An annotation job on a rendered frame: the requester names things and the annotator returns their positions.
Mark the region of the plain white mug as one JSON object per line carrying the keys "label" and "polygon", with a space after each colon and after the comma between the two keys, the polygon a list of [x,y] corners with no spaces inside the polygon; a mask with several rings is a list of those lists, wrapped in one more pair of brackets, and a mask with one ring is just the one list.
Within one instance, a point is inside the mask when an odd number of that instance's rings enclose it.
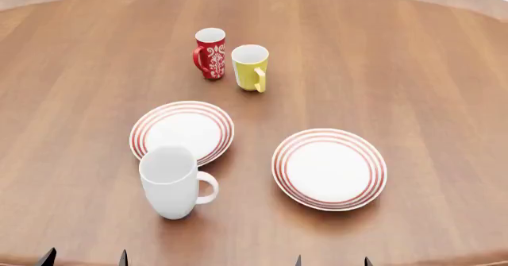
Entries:
{"label": "plain white mug", "polygon": [[145,197],[168,220],[185,218],[194,206],[214,201],[217,180],[198,170],[197,160],[183,146],[166,145],[143,156],[139,174]]}

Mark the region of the red striped white plate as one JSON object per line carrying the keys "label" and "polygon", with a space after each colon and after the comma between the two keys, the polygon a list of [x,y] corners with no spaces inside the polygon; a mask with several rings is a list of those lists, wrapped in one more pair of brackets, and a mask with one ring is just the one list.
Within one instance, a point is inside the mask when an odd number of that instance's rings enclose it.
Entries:
{"label": "red striped white plate", "polygon": [[183,146],[201,167],[221,156],[233,138],[233,120],[222,108],[207,102],[177,101],[158,106],[137,120],[129,134],[129,147],[140,160],[160,146]]}
{"label": "red striped white plate", "polygon": [[315,210],[355,210],[375,201],[387,184],[381,153],[356,134],[305,129],[284,139],[271,158],[271,172],[290,199]]}

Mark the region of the yellow and white mug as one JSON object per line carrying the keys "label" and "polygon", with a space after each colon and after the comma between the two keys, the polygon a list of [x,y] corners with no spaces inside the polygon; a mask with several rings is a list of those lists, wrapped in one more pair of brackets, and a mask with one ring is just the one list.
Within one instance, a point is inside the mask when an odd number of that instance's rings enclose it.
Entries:
{"label": "yellow and white mug", "polygon": [[232,53],[237,85],[246,91],[266,91],[266,71],[269,51],[257,44],[236,47]]}

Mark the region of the red patterned mug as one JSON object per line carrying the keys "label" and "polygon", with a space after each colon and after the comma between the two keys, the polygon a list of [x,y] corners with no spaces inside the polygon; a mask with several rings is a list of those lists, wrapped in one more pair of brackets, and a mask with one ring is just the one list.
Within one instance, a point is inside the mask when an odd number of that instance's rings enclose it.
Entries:
{"label": "red patterned mug", "polygon": [[195,39],[194,65],[206,79],[221,79],[225,74],[225,32],[219,28],[205,28],[196,32]]}

